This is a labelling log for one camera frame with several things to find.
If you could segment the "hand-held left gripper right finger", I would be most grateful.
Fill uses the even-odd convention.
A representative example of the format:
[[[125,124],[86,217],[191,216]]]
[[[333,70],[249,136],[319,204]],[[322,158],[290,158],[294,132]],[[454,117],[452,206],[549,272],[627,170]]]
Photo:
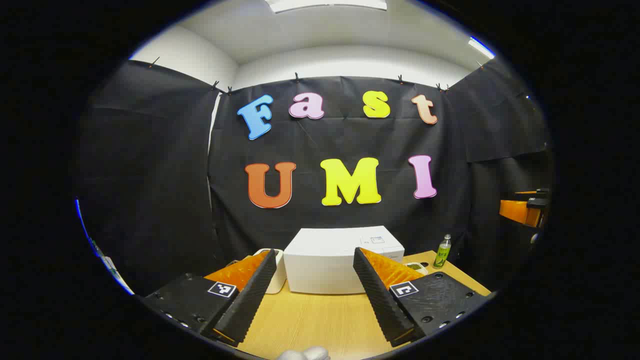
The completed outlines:
[[[489,300],[445,272],[424,275],[362,247],[354,250],[353,269],[393,347],[434,337]]]

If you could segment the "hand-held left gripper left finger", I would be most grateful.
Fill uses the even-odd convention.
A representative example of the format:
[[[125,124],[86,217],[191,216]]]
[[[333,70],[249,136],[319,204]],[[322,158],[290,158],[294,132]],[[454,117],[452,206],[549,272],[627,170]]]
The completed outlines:
[[[141,301],[196,335],[237,347],[277,270],[276,258],[275,249],[265,249],[207,276],[185,273]]]

